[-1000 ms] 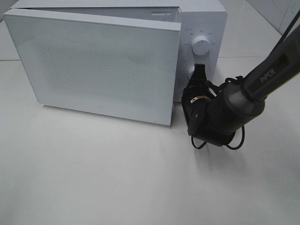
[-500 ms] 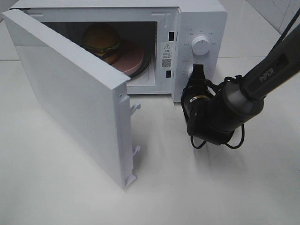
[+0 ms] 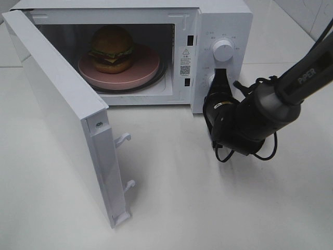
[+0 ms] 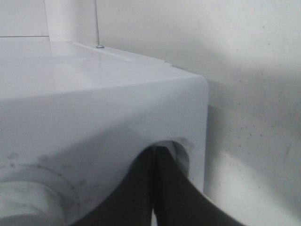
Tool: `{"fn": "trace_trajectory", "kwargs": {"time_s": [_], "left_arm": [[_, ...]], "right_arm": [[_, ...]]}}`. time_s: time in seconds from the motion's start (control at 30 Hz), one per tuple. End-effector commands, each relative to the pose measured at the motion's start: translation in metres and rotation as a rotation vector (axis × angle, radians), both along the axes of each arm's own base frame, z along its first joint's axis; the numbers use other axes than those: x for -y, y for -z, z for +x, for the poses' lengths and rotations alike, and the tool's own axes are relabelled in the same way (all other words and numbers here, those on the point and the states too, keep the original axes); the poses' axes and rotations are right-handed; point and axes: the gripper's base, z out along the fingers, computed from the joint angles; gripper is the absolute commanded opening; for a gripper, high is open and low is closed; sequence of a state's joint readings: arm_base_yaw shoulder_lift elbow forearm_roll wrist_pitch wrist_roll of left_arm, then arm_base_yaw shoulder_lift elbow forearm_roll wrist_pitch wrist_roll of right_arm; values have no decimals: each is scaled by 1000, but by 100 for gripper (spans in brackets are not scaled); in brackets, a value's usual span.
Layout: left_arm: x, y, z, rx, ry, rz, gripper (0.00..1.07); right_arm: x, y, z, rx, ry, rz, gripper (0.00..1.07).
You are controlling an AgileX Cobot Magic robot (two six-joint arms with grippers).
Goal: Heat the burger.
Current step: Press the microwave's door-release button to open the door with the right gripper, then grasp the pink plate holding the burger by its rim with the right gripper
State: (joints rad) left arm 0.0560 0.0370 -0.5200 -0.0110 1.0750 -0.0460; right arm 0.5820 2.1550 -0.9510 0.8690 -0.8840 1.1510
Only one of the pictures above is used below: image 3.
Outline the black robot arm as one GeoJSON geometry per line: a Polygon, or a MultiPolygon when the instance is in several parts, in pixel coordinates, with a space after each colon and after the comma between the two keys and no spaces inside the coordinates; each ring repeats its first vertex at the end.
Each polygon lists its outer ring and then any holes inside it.
{"type": "Polygon", "coordinates": [[[294,122],[301,103],[332,81],[332,34],[329,34],[282,76],[258,78],[250,87],[235,81],[245,98],[231,92],[226,69],[216,69],[203,114],[212,147],[256,155],[270,135],[294,122]]]}

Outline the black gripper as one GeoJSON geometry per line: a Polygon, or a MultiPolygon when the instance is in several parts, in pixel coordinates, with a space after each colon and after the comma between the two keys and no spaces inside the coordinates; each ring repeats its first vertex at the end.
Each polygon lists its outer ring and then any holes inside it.
{"type": "Polygon", "coordinates": [[[203,105],[203,115],[211,138],[220,138],[231,129],[238,104],[239,101],[232,95],[226,69],[215,69],[203,105]]]}

